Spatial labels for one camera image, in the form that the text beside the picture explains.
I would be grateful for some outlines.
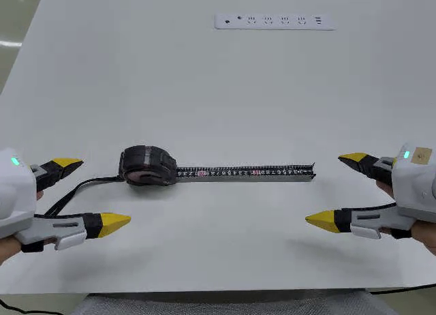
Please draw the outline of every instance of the white plastic device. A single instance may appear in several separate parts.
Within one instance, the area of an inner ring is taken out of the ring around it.
[[[436,222],[436,151],[403,145],[392,169],[392,187],[401,215]]]
[[[30,227],[35,210],[35,175],[15,150],[1,150],[0,238]]]
[[[216,29],[334,30],[327,15],[303,14],[216,14]]]

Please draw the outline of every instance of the table surface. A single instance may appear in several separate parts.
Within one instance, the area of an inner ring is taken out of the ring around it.
[[[46,191],[117,172],[126,147],[181,166],[316,162],[312,183],[185,183],[81,191],[63,213],[132,217],[104,239],[21,254],[0,293],[412,286],[436,258],[306,215],[390,202],[342,153],[430,143],[433,0],[42,0],[0,97],[1,147],[85,165]],[[329,14],[336,31],[218,31],[217,12]]]

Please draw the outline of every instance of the finger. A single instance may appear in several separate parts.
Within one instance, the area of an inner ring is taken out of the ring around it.
[[[9,257],[19,253],[21,243],[14,237],[0,239],[0,265]]]
[[[385,191],[385,193],[387,193],[389,196],[394,198],[394,190],[392,189],[392,187],[390,185],[387,185],[386,183],[383,183],[380,181],[376,181],[375,184],[377,184],[377,187],[379,187],[380,189]]]
[[[411,227],[411,235],[415,240],[425,244],[428,250],[436,256],[436,224],[417,221]]]

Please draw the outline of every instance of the electrical outlet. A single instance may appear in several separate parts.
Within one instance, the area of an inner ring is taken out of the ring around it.
[[[262,20],[264,21],[264,25],[266,25],[266,26],[273,25],[273,23],[274,23],[273,17],[271,15],[264,15]]]
[[[217,29],[334,30],[327,15],[302,14],[216,14]]]

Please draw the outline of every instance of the black cord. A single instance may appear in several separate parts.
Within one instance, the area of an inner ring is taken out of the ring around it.
[[[423,286],[412,286],[410,288],[402,288],[402,289],[392,289],[392,290],[384,290],[384,291],[374,291],[371,292],[372,295],[390,295],[391,293],[406,293],[407,291],[415,291],[427,288],[436,287],[436,283],[433,284],[425,284]]]
[[[7,303],[5,303],[3,300],[0,299],[0,305],[7,309],[7,310],[13,310],[15,312],[19,312],[21,314],[52,314],[52,315],[63,315],[59,312],[46,312],[45,310],[22,310],[18,307],[9,306]]]
[[[117,177],[96,177],[94,179],[89,179],[83,182],[80,182],[73,190],[68,192],[64,197],[59,199],[47,212],[44,214],[45,216],[56,216],[58,215],[62,209],[67,205],[67,203],[74,197],[76,192],[85,184],[88,183],[110,183],[110,182],[123,182],[124,179],[120,176]]]

